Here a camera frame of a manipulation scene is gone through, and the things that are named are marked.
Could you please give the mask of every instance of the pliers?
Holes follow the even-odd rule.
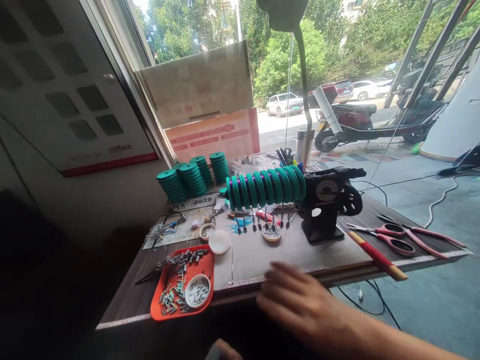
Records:
[[[385,214],[378,214],[377,215],[377,218],[379,219],[382,219],[383,221],[387,221],[389,223],[393,223],[395,225],[398,225],[394,222],[394,219],[388,215],[385,215]],[[423,250],[425,250],[427,253],[433,255],[434,257],[436,257],[437,259],[448,259],[448,256],[445,256],[444,254],[432,249],[430,246],[428,246],[427,244],[425,244],[418,236],[416,236],[414,234],[414,232],[416,233],[421,233],[421,234],[425,234],[425,235],[430,235],[430,236],[433,236],[433,237],[436,237],[436,238],[439,238],[439,239],[442,239],[442,240],[445,240],[446,242],[450,243],[450,244],[453,244],[459,248],[466,248],[467,246],[463,243],[461,243],[460,241],[457,241],[455,240],[454,238],[451,238],[447,235],[443,235],[439,232],[435,232],[435,231],[431,231],[431,230],[427,230],[425,228],[422,228],[422,227],[415,227],[415,226],[409,226],[409,225],[399,225],[401,226],[404,230],[405,230],[405,234],[415,243],[417,244],[420,248],[422,248]]]

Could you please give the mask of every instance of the scooter seat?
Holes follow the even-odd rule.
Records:
[[[377,112],[377,105],[375,104],[366,104],[366,105],[353,105],[353,104],[334,104],[331,106],[333,111],[352,111],[355,113],[366,113],[369,116]]]

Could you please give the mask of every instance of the orange tray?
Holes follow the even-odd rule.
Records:
[[[164,320],[169,320],[174,318],[182,318],[185,316],[195,315],[195,314],[201,313],[210,304],[210,301],[212,300],[212,295],[214,293],[214,267],[215,267],[215,255],[210,249],[210,246],[206,244],[206,245],[199,245],[199,246],[193,246],[193,247],[186,247],[184,249],[175,251],[170,256],[174,257],[175,255],[184,253],[187,250],[190,250],[191,252],[195,252],[197,250],[202,250],[202,249],[207,249],[208,252],[202,256],[198,264],[196,264],[195,261],[191,265],[187,264],[185,285],[183,286],[183,288],[186,289],[187,285],[189,284],[189,281],[194,276],[201,274],[202,271],[204,271],[204,275],[209,277],[209,280],[210,280],[210,293],[208,294],[208,298],[205,301],[205,305],[203,305],[198,309],[191,309],[191,311],[188,311],[188,312],[181,312],[180,309],[178,309],[171,315],[170,314],[162,315],[162,304],[159,303],[159,301],[160,301],[160,296],[162,296],[162,293],[164,292],[165,283],[167,283],[167,286],[170,283],[172,283],[173,285],[176,285],[178,280],[177,272],[175,270],[171,272],[171,275],[168,279],[166,278],[167,274],[169,273],[169,268],[174,266],[169,264],[169,265],[166,265],[163,271],[161,272],[160,281],[156,286],[155,294],[153,295],[153,299],[151,300],[150,314],[154,320],[164,321]],[[173,292],[173,293],[175,295],[174,297],[175,300],[177,300],[179,296],[176,294],[176,292]]]

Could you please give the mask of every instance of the finger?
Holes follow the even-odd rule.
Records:
[[[280,270],[288,275],[290,275],[291,277],[297,279],[297,280],[300,280],[302,283],[305,283],[305,284],[308,284],[311,280],[311,276],[310,275],[307,275],[307,274],[304,274],[303,272],[301,272],[300,270],[290,266],[290,265],[287,265],[286,263],[284,262],[277,262],[277,261],[272,261],[270,263],[270,265],[276,269],[276,270]]]
[[[220,355],[222,358],[228,360],[242,360],[242,356],[223,339],[217,339],[213,346],[216,346],[220,349]]]
[[[265,281],[261,285],[261,294],[273,302],[281,304],[297,314],[304,312],[305,297],[288,290],[272,281]]]
[[[265,273],[265,279],[270,280],[286,289],[293,292],[304,294],[305,284],[286,272],[278,271],[277,269],[268,270]]]
[[[289,328],[294,334],[301,334],[303,322],[296,313],[261,293],[256,297],[256,304],[270,319]]]

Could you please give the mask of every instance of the sign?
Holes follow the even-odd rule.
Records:
[[[172,127],[165,133],[181,163],[199,155],[210,162],[209,156],[218,151],[227,159],[260,152],[256,107]]]

